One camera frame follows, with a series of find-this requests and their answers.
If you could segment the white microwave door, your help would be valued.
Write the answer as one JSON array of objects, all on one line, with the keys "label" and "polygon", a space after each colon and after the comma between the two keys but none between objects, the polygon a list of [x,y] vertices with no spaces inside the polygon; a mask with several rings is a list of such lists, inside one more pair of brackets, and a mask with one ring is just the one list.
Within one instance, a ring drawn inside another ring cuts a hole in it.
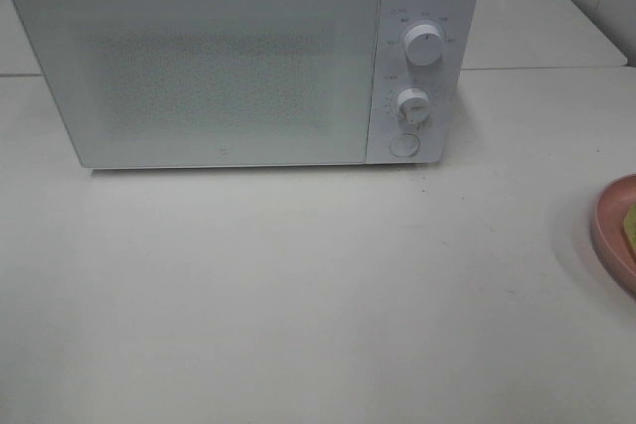
[{"label": "white microwave door", "polygon": [[360,163],[379,0],[13,0],[82,165]]}]

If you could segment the pink round plate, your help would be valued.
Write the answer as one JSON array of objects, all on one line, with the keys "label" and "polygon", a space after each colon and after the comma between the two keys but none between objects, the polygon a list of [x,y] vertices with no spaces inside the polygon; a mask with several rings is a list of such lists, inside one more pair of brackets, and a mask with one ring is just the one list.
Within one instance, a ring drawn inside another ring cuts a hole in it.
[{"label": "pink round plate", "polygon": [[616,179],[598,194],[590,216],[593,249],[605,270],[635,298],[635,240],[628,237],[625,219],[635,207],[635,175]]}]

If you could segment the round white door-release button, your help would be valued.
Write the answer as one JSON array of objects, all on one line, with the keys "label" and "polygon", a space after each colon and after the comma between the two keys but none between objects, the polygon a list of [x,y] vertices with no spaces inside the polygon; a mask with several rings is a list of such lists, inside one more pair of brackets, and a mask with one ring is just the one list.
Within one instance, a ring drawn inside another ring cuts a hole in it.
[{"label": "round white door-release button", "polygon": [[390,143],[391,153],[400,158],[411,157],[419,149],[419,140],[412,134],[402,134],[395,137]]}]

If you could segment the sandwich with lettuce and cheese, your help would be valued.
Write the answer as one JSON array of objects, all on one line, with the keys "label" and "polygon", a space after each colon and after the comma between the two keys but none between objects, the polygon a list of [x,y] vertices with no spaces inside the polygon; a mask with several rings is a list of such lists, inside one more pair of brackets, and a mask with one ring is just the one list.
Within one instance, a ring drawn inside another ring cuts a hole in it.
[{"label": "sandwich with lettuce and cheese", "polygon": [[628,207],[622,219],[622,233],[624,236],[627,250],[635,259],[636,254],[636,204]]}]

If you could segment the white microwave knob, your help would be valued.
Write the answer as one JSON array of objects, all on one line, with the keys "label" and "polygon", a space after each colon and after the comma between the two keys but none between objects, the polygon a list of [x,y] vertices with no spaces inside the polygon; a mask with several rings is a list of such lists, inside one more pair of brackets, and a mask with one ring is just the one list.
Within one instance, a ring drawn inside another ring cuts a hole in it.
[{"label": "white microwave knob", "polygon": [[408,88],[396,96],[393,110],[400,122],[420,125],[431,114],[431,100],[423,89]]},{"label": "white microwave knob", "polygon": [[437,23],[423,20],[408,27],[402,35],[401,42],[410,64],[427,67],[442,57],[445,34]]}]

